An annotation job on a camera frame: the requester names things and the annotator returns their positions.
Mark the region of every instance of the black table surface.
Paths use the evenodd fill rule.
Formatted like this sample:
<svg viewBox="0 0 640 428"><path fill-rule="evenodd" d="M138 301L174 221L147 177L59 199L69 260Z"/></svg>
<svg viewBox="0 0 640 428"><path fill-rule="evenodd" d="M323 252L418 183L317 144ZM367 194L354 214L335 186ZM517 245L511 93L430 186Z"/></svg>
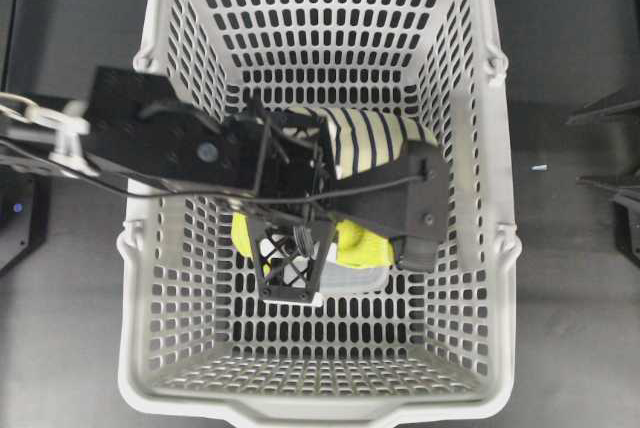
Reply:
<svg viewBox="0 0 640 428"><path fill-rule="evenodd" d="M606 196L576 186L575 178L636 168L640 137L630 126L564 126L571 111L637 82L635 3L496 0L511 62L507 94L524 244L516 382L495 417L437 426L638 426L640 270L615 250ZM16 0L8 88L85 97L97 65L131 66L145 4ZM540 164L548 170L531 170ZM1 427L228 426L141 414L120 397L122 260L115 238L123 217L121 199L54 181L48 241L0 277Z"/></svg>

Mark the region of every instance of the yellow and white striped cloth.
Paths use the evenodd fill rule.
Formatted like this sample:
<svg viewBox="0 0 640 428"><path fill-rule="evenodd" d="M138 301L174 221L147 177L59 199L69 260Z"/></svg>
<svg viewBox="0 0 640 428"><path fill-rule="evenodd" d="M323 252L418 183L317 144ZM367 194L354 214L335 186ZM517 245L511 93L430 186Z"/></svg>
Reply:
<svg viewBox="0 0 640 428"><path fill-rule="evenodd" d="M338 179L395 160L406 140L438 144L414 118L352 108L304 108L291 111L327 118Z"/></svg>

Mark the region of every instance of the yellow object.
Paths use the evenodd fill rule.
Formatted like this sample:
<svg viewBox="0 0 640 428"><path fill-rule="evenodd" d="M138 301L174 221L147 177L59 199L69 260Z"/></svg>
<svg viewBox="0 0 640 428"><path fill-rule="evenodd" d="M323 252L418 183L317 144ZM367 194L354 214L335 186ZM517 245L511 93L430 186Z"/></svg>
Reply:
<svg viewBox="0 0 640 428"><path fill-rule="evenodd" d="M336 230L338 232L337 264L354 269L393 264L393 248L386 238L349 220L338 223ZM241 213L233 214L231 241L238 253L245 258L251 258L247 217ZM269 266L265 265L263 271L265 276L268 275Z"/></svg>
<svg viewBox="0 0 640 428"><path fill-rule="evenodd" d="M251 243L249 242L249 227L247 217L242 213L234 213L231 221L231 241L238 253L245 258L251 258Z"/></svg>
<svg viewBox="0 0 640 428"><path fill-rule="evenodd" d="M393 248L386 238L354 223L338 223L336 262L348 268L373 268L393 264Z"/></svg>

